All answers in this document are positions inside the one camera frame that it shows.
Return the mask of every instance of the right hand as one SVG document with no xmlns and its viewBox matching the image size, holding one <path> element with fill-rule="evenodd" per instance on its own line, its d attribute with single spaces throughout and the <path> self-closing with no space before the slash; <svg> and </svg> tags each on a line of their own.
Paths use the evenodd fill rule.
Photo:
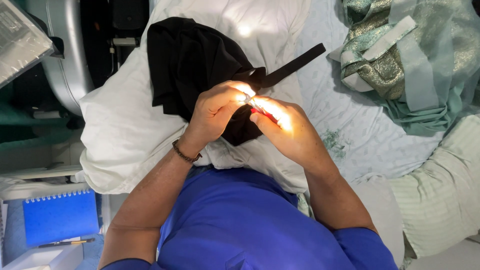
<svg viewBox="0 0 480 270">
<path fill-rule="evenodd" d="M 325 161 L 333 163 L 320 136 L 299 105 L 268 97 L 253 97 L 253 100 L 278 120 L 275 124 L 261 113 L 250 116 L 250 120 L 280 153 L 308 171 L 314 171 Z"/>
</svg>

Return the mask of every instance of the black garment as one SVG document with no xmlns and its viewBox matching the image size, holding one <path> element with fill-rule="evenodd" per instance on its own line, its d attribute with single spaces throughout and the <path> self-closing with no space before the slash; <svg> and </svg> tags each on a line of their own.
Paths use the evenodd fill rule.
<svg viewBox="0 0 480 270">
<path fill-rule="evenodd" d="M 152 106 L 163 113 L 190 121 L 201 92 L 227 80 L 242 81 L 258 92 L 274 86 L 325 52 L 323 44 L 266 75 L 254 68 L 242 49 L 217 30 L 193 19 L 170 17 L 152 24 L 147 32 L 147 53 L 153 85 Z M 249 120 L 250 105 L 240 107 L 228 122 L 222 137 L 233 146 L 255 139 L 262 132 Z"/>
</svg>

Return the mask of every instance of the hand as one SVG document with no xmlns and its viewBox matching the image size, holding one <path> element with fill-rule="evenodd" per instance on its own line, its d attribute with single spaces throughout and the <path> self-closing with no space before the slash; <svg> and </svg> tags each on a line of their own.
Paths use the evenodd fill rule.
<svg viewBox="0 0 480 270">
<path fill-rule="evenodd" d="M 278 120 L 275 124 L 261 113 L 250 116 L 250 120 L 280 153 L 310 172 L 322 164 L 335 166 L 320 136 L 299 105 L 267 97 L 253 97 L 253 101 Z"/>
<path fill-rule="evenodd" d="M 244 92 L 255 95 L 246 83 L 226 81 L 201 93 L 190 124 L 177 143 L 180 152 L 195 158 L 209 142 L 218 139 L 233 113 L 245 105 Z"/>
</svg>

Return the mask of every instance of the bracelet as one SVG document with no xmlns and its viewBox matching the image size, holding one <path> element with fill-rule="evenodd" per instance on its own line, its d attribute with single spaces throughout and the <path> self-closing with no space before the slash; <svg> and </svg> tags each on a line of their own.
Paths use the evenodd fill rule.
<svg viewBox="0 0 480 270">
<path fill-rule="evenodd" d="M 183 154 L 180 152 L 180 150 L 179 150 L 179 148 L 178 148 L 178 146 L 177 146 L 177 142 L 178 142 L 178 140 L 176 140 L 176 141 L 174 141 L 174 142 L 172 143 L 172 145 L 173 145 L 173 150 L 175 150 L 175 152 L 176 152 L 182 159 L 184 159 L 184 160 L 186 160 L 186 161 L 188 161 L 188 162 L 190 162 L 190 163 L 194 163 L 194 162 L 197 161 L 199 158 L 203 158 L 200 153 L 198 153 L 197 157 L 194 158 L 194 159 L 191 159 L 191 158 L 183 155 Z"/>
</svg>

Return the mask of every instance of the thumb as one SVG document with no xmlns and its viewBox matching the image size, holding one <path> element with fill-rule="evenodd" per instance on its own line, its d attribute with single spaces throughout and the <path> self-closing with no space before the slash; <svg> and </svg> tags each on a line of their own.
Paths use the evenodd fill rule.
<svg viewBox="0 0 480 270">
<path fill-rule="evenodd" d="M 262 131 L 262 133 L 265 134 L 265 136 L 267 136 L 269 139 L 275 135 L 278 135 L 282 131 L 282 129 L 277 124 L 272 122 L 272 120 L 258 112 L 250 115 L 250 121 L 254 122 L 260 131 Z"/>
</svg>

